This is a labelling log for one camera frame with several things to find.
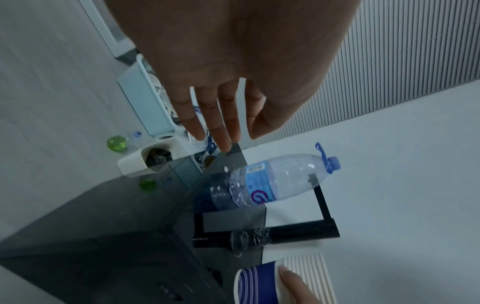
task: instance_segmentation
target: bottle label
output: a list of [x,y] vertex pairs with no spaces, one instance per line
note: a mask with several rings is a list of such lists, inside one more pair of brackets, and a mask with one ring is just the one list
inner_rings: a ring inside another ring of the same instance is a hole
[[275,201],[265,162],[248,166],[245,169],[245,180],[252,202],[260,205]]

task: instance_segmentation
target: blue paper cup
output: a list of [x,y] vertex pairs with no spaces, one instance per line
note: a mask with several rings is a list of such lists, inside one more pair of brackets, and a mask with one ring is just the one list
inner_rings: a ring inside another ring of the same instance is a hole
[[287,257],[240,269],[235,276],[235,304],[293,304],[295,300],[279,276],[279,265],[300,275],[324,304],[336,304],[332,283],[321,254]]

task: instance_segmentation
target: finger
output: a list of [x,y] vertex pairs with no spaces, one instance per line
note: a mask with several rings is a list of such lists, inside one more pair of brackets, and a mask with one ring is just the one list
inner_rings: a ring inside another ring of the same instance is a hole
[[170,99],[171,106],[175,109],[178,119],[190,134],[197,140],[205,139],[205,130],[195,113],[190,96],[189,87],[165,86],[166,94]]
[[278,274],[280,275],[282,283],[290,291],[297,303],[320,303],[319,299],[317,299],[298,274],[290,271],[284,265],[278,267]]
[[200,111],[205,118],[206,126],[215,139],[216,145],[223,152],[228,152],[232,148],[229,135],[224,127],[222,115],[220,114],[217,103],[217,87],[199,87],[195,88],[196,100]]
[[246,126],[252,137],[252,124],[264,106],[265,96],[250,79],[245,82]]
[[252,121],[249,128],[250,137],[257,139],[280,128],[304,104],[295,102],[287,105],[278,105],[267,99],[263,108]]
[[218,103],[220,104],[223,122],[232,142],[240,141],[240,122],[235,96],[239,87],[239,80],[231,80],[218,87]]

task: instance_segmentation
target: ribbed wall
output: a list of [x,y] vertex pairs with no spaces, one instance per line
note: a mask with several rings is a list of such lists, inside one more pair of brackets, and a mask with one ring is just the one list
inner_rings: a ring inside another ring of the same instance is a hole
[[365,0],[317,93],[257,140],[237,92],[242,149],[480,78],[480,0]]

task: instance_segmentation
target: fingernail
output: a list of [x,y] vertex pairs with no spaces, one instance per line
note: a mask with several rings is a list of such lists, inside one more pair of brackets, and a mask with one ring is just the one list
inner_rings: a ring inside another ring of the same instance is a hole
[[278,266],[278,271],[279,271],[280,273],[283,273],[283,272],[288,271],[288,270],[289,270],[289,269],[288,269],[287,266],[285,266],[285,265],[279,265],[279,266]]

